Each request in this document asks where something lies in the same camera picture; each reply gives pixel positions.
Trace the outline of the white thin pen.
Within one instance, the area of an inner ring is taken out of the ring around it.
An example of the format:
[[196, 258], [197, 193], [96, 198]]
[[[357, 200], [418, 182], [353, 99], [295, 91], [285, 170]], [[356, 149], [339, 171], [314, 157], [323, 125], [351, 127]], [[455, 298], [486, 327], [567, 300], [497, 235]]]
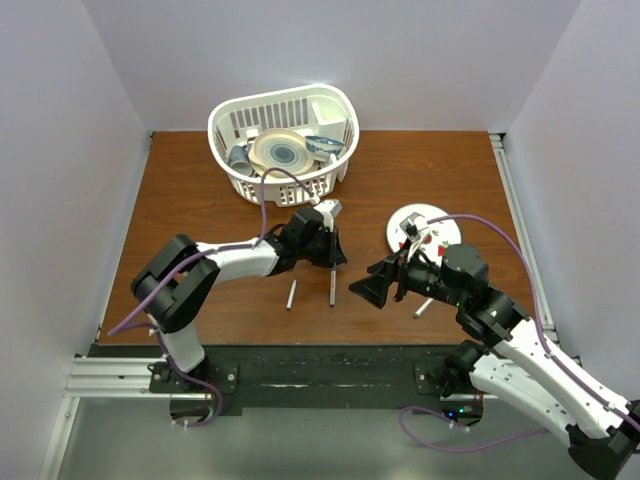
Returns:
[[289, 294], [287, 297], [287, 302], [286, 302], [286, 310], [290, 311], [293, 307], [293, 303], [294, 303], [294, 298], [295, 298], [295, 293], [296, 293], [296, 289], [297, 289], [297, 280], [293, 280], [291, 283], [291, 287], [289, 290]]

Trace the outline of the white green-tip pen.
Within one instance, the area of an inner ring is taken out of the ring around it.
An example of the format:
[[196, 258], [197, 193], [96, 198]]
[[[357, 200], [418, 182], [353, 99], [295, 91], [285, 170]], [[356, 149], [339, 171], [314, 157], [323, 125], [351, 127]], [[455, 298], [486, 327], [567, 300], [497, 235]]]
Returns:
[[431, 306], [431, 304], [434, 302], [433, 299], [429, 298], [427, 299], [413, 314], [413, 318], [414, 319], [418, 319], [420, 318], [425, 312], [426, 310]]

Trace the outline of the beige blue-centred plate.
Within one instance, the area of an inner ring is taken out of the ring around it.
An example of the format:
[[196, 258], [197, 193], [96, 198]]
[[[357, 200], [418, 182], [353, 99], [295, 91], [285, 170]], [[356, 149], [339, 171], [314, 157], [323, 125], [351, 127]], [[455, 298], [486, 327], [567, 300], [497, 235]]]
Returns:
[[305, 138], [287, 129], [269, 129], [253, 141], [249, 160], [260, 174], [269, 168], [282, 168], [298, 176], [309, 173], [316, 166]]

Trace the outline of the blue patterned white bowl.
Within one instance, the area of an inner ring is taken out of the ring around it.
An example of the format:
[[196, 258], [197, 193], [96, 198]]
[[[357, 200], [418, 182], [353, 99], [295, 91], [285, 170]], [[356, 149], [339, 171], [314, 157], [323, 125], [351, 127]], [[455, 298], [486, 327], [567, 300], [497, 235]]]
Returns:
[[338, 157], [345, 147], [339, 140], [318, 135], [305, 136], [305, 145], [314, 159], [321, 162], [329, 161], [332, 155]]

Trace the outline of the watermelon pattern round plate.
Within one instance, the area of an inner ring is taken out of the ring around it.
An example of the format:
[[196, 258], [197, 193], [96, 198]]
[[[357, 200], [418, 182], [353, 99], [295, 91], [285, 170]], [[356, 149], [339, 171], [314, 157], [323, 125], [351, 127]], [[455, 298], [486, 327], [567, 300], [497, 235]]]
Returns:
[[[413, 203], [400, 207], [389, 218], [386, 226], [386, 240], [393, 253], [397, 252], [406, 240], [406, 234], [401, 229], [401, 222], [412, 214], [432, 220], [448, 216], [441, 208], [425, 204]], [[427, 233], [420, 247], [426, 257], [434, 263], [440, 264], [445, 250], [455, 244], [462, 243], [462, 233], [454, 220], [446, 220], [430, 224], [428, 229], [422, 230], [421, 235]]]

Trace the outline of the grey-white mug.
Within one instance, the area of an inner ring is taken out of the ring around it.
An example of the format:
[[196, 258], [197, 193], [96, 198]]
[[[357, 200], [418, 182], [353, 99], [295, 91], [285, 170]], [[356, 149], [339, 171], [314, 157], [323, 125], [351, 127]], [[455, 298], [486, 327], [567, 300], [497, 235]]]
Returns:
[[228, 154], [228, 166], [237, 174], [244, 176], [252, 176], [254, 173], [253, 166], [249, 160], [250, 146], [234, 145]]

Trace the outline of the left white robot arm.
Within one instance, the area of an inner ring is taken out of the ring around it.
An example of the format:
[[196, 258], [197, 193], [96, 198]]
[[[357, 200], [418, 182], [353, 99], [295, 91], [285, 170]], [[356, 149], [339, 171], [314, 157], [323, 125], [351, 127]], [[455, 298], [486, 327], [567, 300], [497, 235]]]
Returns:
[[263, 237], [228, 244], [173, 237], [131, 284], [131, 291], [159, 330], [175, 365], [171, 378], [185, 392], [200, 390], [211, 368], [194, 320], [217, 284], [245, 277], [270, 277], [300, 261], [333, 270], [347, 263], [339, 243], [337, 200], [297, 210]]

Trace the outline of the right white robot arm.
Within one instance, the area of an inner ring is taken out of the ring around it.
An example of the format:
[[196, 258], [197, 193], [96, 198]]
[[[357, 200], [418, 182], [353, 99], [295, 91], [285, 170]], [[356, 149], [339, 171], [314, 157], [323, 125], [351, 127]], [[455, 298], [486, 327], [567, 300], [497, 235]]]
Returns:
[[471, 246], [445, 250], [440, 264], [401, 249], [350, 284], [377, 308], [391, 285], [395, 301], [409, 292], [456, 308], [469, 335], [446, 362], [459, 393], [494, 395], [538, 422], [594, 479], [614, 479], [639, 448], [639, 403], [607, 388], [571, 359], [508, 295], [489, 283], [489, 267]]

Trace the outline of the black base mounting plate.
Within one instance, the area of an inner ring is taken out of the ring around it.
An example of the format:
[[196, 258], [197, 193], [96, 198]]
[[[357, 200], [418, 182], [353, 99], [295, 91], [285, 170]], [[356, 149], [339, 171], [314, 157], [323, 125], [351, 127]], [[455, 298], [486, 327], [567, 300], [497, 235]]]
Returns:
[[418, 405], [465, 416], [493, 394], [456, 384], [445, 372], [451, 345], [214, 345], [207, 383], [222, 412], [246, 409], [391, 409]]

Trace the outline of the white plastic dish basket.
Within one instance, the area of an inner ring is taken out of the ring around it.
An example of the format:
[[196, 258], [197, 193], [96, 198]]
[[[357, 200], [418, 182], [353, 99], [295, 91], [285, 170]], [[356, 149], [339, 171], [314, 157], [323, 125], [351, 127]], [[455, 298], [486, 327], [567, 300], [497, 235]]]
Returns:
[[235, 192], [253, 204], [259, 202], [259, 176], [233, 169], [229, 164], [232, 149], [245, 147], [264, 131], [280, 127], [303, 137], [319, 135], [344, 144], [335, 160], [315, 157], [315, 169], [297, 176], [313, 193], [327, 196], [346, 177], [359, 141], [360, 125], [348, 97], [340, 89], [322, 83], [238, 97], [220, 103], [210, 112], [209, 147]]

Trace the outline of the aluminium frame rail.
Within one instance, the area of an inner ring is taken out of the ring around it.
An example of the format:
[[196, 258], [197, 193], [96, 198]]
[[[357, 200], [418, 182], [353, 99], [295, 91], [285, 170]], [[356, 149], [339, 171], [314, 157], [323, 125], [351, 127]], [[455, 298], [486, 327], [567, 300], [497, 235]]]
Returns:
[[544, 288], [531, 251], [501, 134], [491, 133], [494, 151], [507, 201], [518, 236], [516, 252], [529, 277], [535, 314], [515, 328], [509, 341], [499, 344], [498, 352], [514, 361], [542, 390], [533, 395], [542, 398], [541, 422], [549, 420], [548, 430], [568, 441], [573, 461], [594, 479], [614, 479], [628, 459], [627, 437], [619, 430], [624, 419], [614, 408], [626, 400], [606, 388], [550, 340], [545, 328], [548, 305]]

